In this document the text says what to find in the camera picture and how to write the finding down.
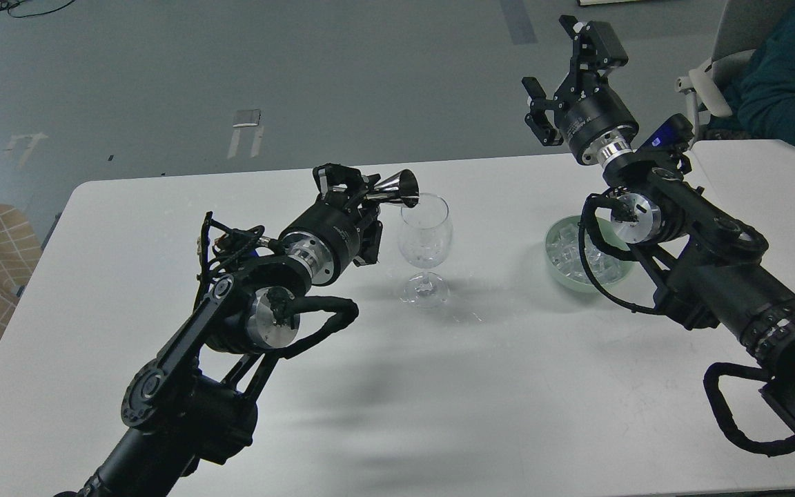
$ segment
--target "silver joint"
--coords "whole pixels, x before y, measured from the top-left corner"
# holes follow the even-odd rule
[[[287,257],[300,262],[308,271],[312,285],[323,285],[333,277],[333,254],[324,242],[312,233],[287,233],[282,239]]]
[[[624,243],[648,242],[658,235],[662,228],[662,210],[640,194],[624,194],[619,201],[634,211],[637,220],[629,223],[611,218],[612,230]]]
[[[268,291],[273,289],[266,286],[264,289],[256,290],[253,294],[251,304],[251,317],[247,319],[246,330],[250,339],[256,346],[263,349],[278,349],[287,347],[296,338],[297,331],[300,329],[300,316],[292,315],[283,324],[275,321],[275,314],[272,311],[271,302],[268,301]],[[284,289],[290,299],[293,293]]]
[[[632,132],[631,126],[619,126],[594,138],[581,154],[582,163],[585,166],[600,164],[606,169],[614,158],[634,151],[625,139],[625,131]]]

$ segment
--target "white table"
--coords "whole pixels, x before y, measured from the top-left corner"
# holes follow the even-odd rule
[[[742,452],[710,413],[707,366],[753,364],[729,331],[685,331],[549,279],[542,237],[602,191],[599,168],[544,155],[364,170],[403,167],[451,204],[455,246],[436,270],[452,286],[449,304],[418,311],[398,301],[395,289],[415,268],[397,251],[398,209],[382,207],[381,262],[350,267],[310,293],[354,299],[360,317],[279,364],[259,399],[255,444],[224,466],[203,462],[171,495],[602,496],[795,485],[795,455]],[[717,200],[703,174],[690,180]],[[229,226],[265,224],[275,236],[315,194],[309,170],[80,186],[0,344],[0,497],[77,490],[114,447],[124,387],[189,315],[205,211]],[[652,289],[637,270],[616,292],[650,303]],[[321,322],[304,317],[300,333]],[[202,367],[217,378],[233,361],[207,353]],[[786,435],[757,384],[725,383],[751,437]]]

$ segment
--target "white chair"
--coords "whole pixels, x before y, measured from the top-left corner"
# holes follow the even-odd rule
[[[676,79],[676,91],[685,95],[687,117],[693,125],[694,141],[703,137],[700,114],[732,116],[723,89],[747,67],[754,51],[766,41],[778,20],[795,0],[728,0],[716,31],[710,59]]]

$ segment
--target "cable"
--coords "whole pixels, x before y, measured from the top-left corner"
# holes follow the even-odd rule
[[[15,7],[18,7],[18,6],[20,6],[20,4],[23,3],[23,0],[18,0],[18,3],[13,4],[13,6],[9,6],[8,8],[6,8],[6,10],[8,12],[8,15],[11,16],[14,19],[34,18],[34,17],[38,17],[38,16],[44,16],[45,14],[54,13],[54,12],[57,12],[58,10],[66,9],[66,7],[70,6],[70,4],[72,4],[73,2],[75,2],[75,0],[69,0],[69,2],[64,3],[62,6],[57,7],[57,9],[48,10],[47,12],[38,12],[38,13],[34,13],[34,14],[26,14],[25,16],[15,16],[14,14],[11,13],[12,10]]]

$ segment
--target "black cable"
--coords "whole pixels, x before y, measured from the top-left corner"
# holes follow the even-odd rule
[[[597,281],[597,277],[594,276],[593,271],[591,271],[591,265],[588,264],[587,261],[587,254],[585,254],[585,224],[583,222],[578,222],[578,258],[581,260],[581,268],[585,270],[585,275],[587,279],[591,282],[593,287],[597,289],[603,296],[610,299],[610,301],[615,302],[616,304],[624,307],[625,309],[630,309],[631,312],[640,312],[640,314],[650,314],[650,315],[662,315],[662,312],[657,311],[653,307],[644,307],[638,305],[633,302],[622,301],[618,297],[612,295],[609,290],[603,288],[600,285],[599,281]]]
[[[57,9],[48,10],[47,12],[36,12],[34,14],[26,14],[25,16],[15,16],[14,14],[12,14],[12,10],[15,7],[19,7],[20,4],[23,3],[22,1],[18,1],[18,3],[13,4],[13,6],[9,6],[8,8],[6,8],[6,10],[8,12],[8,15],[11,16],[14,19],[34,18],[34,17],[44,16],[46,14],[54,13],[54,12],[57,12],[58,10],[66,9],[66,7],[70,6],[70,4],[72,4],[73,2],[75,2],[75,0],[69,0],[69,2],[64,3],[62,6],[57,7]]]

